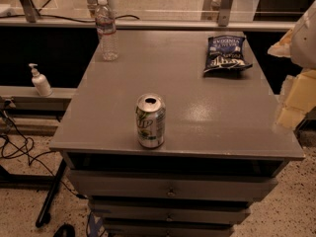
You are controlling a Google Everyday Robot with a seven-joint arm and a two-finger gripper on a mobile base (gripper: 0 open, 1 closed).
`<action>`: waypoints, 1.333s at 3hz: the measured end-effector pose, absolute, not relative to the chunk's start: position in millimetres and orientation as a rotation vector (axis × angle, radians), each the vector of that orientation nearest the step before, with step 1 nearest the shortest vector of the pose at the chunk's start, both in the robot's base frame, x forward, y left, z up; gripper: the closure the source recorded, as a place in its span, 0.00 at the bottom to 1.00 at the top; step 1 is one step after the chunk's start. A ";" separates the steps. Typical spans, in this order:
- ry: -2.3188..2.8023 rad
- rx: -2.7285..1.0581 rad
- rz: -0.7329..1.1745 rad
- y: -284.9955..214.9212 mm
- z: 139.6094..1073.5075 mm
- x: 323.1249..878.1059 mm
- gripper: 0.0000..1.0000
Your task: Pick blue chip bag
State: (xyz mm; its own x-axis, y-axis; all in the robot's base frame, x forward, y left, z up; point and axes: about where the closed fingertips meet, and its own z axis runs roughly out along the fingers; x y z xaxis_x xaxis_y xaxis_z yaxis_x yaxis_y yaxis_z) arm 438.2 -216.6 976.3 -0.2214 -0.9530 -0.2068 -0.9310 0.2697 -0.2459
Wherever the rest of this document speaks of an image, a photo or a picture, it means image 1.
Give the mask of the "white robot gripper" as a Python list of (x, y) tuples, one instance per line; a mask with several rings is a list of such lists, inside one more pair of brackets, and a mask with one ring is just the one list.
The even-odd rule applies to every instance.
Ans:
[(286, 76), (276, 110), (276, 124), (295, 129), (316, 107), (316, 1), (308, 8), (268, 54), (287, 57), (303, 69), (297, 76)]

